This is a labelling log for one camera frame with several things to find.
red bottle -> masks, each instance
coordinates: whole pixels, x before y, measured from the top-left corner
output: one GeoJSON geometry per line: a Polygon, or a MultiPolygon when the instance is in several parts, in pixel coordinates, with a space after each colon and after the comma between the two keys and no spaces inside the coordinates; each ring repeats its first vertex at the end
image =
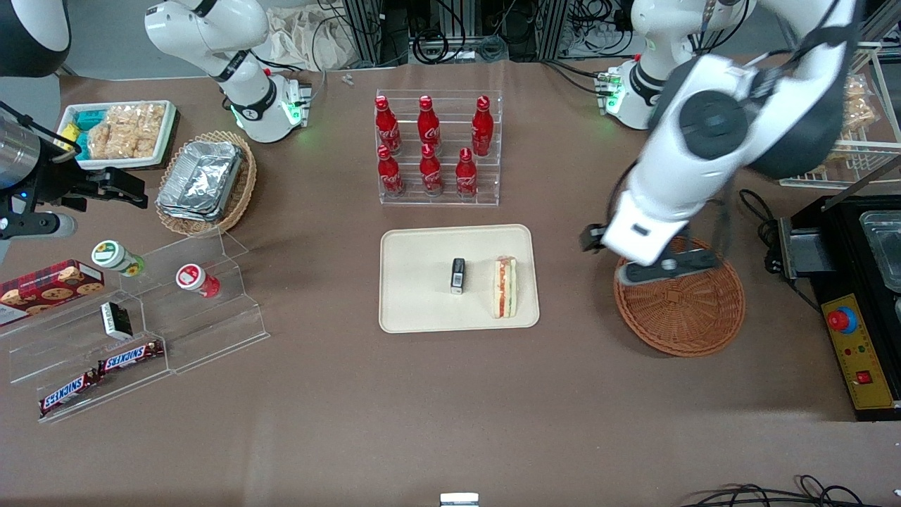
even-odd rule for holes
{"type": "Polygon", "coordinates": [[[491,100],[487,95],[476,101],[476,115],[472,117],[472,151],[477,157],[485,157],[491,149],[491,136],[495,132],[495,120],[491,117],[491,100]]]}
{"type": "Polygon", "coordinates": [[[397,118],[388,107],[388,99],[384,95],[376,97],[376,128],[378,139],[391,150],[392,153],[400,151],[400,129],[397,118]]]}
{"type": "Polygon", "coordinates": [[[425,195],[437,198],[444,191],[441,181],[441,163],[435,158],[435,148],[431,144],[423,144],[423,159],[419,161],[419,171],[423,174],[425,195]]]}
{"type": "Polygon", "coordinates": [[[404,181],[400,177],[397,161],[391,156],[391,150],[382,144],[378,147],[378,176],[382,180],[385,194],[390,198],[404,195],[404,181]]]}
{"type": "Polygon", "coordinates": [[[457,195],[462,198],[476,196],[476,163],[472,161],[469,148],[460,149],[460,161],[457,162],[457,195]]]}
{"type": "Polygon", "coordinates": [[[423,144],[430,144],[435,153],[441,153],[441,123],[438,116],[432,111],[432,98],[423,95],[419,97],[419,140],[423,144]]]}

small black box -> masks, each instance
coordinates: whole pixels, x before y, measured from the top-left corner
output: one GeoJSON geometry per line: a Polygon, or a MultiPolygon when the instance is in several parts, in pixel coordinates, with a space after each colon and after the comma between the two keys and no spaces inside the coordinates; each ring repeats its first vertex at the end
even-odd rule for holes
{"type": "Polygon", "coordinates": [[[457,257],[453,260],[453,269],[450,270],[450,293],[463,293],[463,276],[466,274],[466,261],[457,257]]]}

wicker basket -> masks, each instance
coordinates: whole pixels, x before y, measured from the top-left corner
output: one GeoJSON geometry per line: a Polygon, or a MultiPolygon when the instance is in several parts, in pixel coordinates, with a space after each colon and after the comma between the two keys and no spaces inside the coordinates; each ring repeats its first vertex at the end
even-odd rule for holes
{"type": "MultiPolygon", "coordinates": [[[[250,194],[253,193],[253,186],[257,182],[257,161],[253,158],[250,147],[238,135],[231,132],[211,132],[208,134],[200,134],[193,141],[209,141],[211,143],[227,142],[236,146],[240,146],[244,151],[244,158],[241,161],[241,167],[238,169],[238,176],[235,178],[232,186],[232,194],[229,196],[228,205],[225,207],[225,216],[218,222],[202,222],[200,220],[188,220],[186,218],[170,217],[162,212],[157,206],[157,215],[166,228],[174,233],[182,235],[195,235],[202,233],[207,229],[218,226],[223,231],[227,231],[238,223],[247,205],[250,204],[250,194]]],[[[162,182],[159,187],[162,188],[168,180],[169,174],[172,173],[172,167],[175,166],[176,160],[185,150],[187,143],[178,149],[169,160],[165,174],[163,174],[162,182]]]]}
{"type": "MultiPolygon", "coordinates": [[[[673,248],[684,247],[681,237],[673,248]]],[[[709,248],[696,239],[695,248],[709,248]]],[[[670,280],[624,285],[614,275],[616,306],[626,324],[648,345],[679,357],[699,357],[723,350],[744,322],[745,298],[738,273],[722,266],[670,280]]]]}

acrylic bottle rack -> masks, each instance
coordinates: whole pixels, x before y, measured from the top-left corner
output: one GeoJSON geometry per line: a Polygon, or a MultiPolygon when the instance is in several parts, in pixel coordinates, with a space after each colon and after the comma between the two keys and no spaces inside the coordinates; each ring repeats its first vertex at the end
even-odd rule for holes
{"type": "MultiPolygon", "coordinates": [[[[406,192],[399,198],[391,198],[385,194],[381,180],[378,180],[378,196],[386,206],[498,206],[501,195],[501,125],[504,117],[504,98],[500,90],[379,90],[377,95],[388,99],[391,110],[399,123],[401,148],[395,160],[400,166],[401,178],[404,180],[406,192]],[[441,179],[444,191],[433,198],[425,194],[423,179],[419,172],[419,161],[422,159],[419,141],[419,130],[416,120],[419,117],[419,97],[432,97],[433,110],[441,121],[441,179]],[[476,113],[476,99],[487,95],[491,99],[491,115],[495,120],[494,135],[486,157],[474,157],[477,166],[477,194],[474,198],[461,198],[457,195],[457,161],[460,159],[460,148],[472,147],[472,116],[476,113]]],[[[378,129],[374,127],[376,147],[381,144],[378,129]]],[[[378,157],[373,150],[373,164],[378,157]]]]}

white robotic arm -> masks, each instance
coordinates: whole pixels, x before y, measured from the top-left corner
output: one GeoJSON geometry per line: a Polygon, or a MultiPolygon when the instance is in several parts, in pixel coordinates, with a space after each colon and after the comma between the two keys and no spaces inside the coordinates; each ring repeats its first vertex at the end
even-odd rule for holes
{"type": "Polygon", "coordinates": [[[583,235],[584,246],[590,237],[655,273],[632,282],[660,278],[670,240],[741,166],[772,178],[810,171],[842,129],[856,0],[760,1],[802,36],[789,63],[756,69],[708,55],[674,70],[615,216],[583,235]]]}
{"type": "Polygon", "coordinates": [[[303,120],[297,81],[268,76],[250,49],[268,36],[256,0],[175,0],[154,5],[144,28],[160,51],[215,79],[232,101],[238,125],[254,141],[273,143],[303,120]]]}
{"type": "Polygon", "coordinates": [[[605,112],[628,127],[648,128],[651,110],[669,73],[695,55],[689,35],[710,34],[740,23],[758,0],[635,0],[632,24],[645,40],[640,60],[607,71],[617,83],[609,87],[605,112]]]}

